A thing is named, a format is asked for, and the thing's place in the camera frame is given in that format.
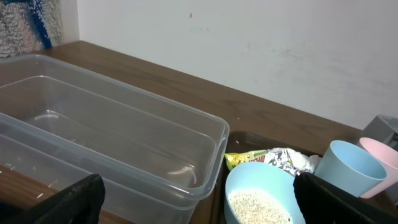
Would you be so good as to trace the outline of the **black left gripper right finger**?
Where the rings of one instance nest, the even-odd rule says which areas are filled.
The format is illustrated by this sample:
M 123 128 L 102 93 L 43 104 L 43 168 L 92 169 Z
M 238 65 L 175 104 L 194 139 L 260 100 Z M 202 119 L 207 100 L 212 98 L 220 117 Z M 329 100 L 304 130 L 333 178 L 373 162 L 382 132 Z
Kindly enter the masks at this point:
M 306 224 L 397 224 L 397 217 L 309 172 L 296 176 L 293 186 Z

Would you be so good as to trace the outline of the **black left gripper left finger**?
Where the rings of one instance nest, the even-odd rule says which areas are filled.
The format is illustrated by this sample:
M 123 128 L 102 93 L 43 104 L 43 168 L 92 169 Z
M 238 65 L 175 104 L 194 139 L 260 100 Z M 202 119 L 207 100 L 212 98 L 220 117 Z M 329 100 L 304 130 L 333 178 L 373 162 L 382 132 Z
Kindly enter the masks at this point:
M 103 179 L 91 174 L 28 210 L 4 203 L 3 224 L 62 224 L 99 222 L 105 198 Z

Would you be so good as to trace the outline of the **light blue cup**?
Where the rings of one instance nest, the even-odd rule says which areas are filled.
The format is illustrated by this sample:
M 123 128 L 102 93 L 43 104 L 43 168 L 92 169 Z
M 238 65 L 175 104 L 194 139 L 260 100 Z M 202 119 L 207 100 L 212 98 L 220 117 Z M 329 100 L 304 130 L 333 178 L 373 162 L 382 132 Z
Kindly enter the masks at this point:
M 350 142 L 334 140 L 314 175 L 355 197 L 361 197 L 386 180 L 387 171 L 364 149 Z

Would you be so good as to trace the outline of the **light blue rice bowl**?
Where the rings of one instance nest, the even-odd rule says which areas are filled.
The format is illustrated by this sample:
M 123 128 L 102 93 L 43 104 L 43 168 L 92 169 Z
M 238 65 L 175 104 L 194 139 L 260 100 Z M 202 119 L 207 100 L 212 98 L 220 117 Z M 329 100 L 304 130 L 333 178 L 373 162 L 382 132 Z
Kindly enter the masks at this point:
M 224 219 L 226 223 L 239 223 L 228 197 L 236 190 L 262 190 L 276 199 L 291 215 L 293 224 L 305 224 L 294 194 L 294 177 L 278 167 L 247 162 L 233 168 L 225 183 Z

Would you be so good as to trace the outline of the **pink cup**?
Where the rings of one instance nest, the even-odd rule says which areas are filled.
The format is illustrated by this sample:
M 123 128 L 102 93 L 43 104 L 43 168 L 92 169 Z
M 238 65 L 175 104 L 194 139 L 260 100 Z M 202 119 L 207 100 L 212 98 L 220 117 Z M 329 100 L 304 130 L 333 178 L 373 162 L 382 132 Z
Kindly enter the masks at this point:
M 371 198 L 397 183 L 397 151 L 371 138 L 360 138 L 357 145 L 373 155 L 385 168 L 387 178 L 361 196 Z

